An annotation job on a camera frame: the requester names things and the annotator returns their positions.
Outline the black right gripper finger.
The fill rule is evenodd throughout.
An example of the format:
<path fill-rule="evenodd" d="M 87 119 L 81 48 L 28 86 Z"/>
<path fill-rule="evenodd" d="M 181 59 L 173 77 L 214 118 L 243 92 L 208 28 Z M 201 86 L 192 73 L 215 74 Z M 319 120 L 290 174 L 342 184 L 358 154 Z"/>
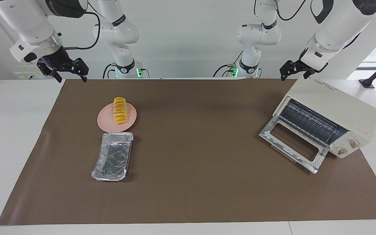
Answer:
<path fill-rule="evenodd" d="M 77 58 L 72 61 L 72 73 L 78 75 L 83 82 L 87 82 L 87 75 L 89 67 L 85 64 L 82 58 Z"/>
<path fill-rule="evenodd" d="M 37 67 L 39 70 L 43 73 L 44 76 L 51 76 L 53 77 L 57 82 L 62 82 L 62 77 L 59 75 L 57 68 L 51 69 L 48 67 L 42 59 L 39 59 L 37 61 Z"/>

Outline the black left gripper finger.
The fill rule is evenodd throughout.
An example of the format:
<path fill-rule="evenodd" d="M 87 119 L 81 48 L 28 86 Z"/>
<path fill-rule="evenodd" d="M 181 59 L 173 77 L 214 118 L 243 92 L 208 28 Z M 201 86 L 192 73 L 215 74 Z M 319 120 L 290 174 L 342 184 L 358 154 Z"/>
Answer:
<path fill-rule="evenodd" d="M 288 60 L 285 64 L 279 69 L 280 78 L 282 81 L 285 81 L 289 76 L 296 74 L 296 63 L 292 60 Z"/>

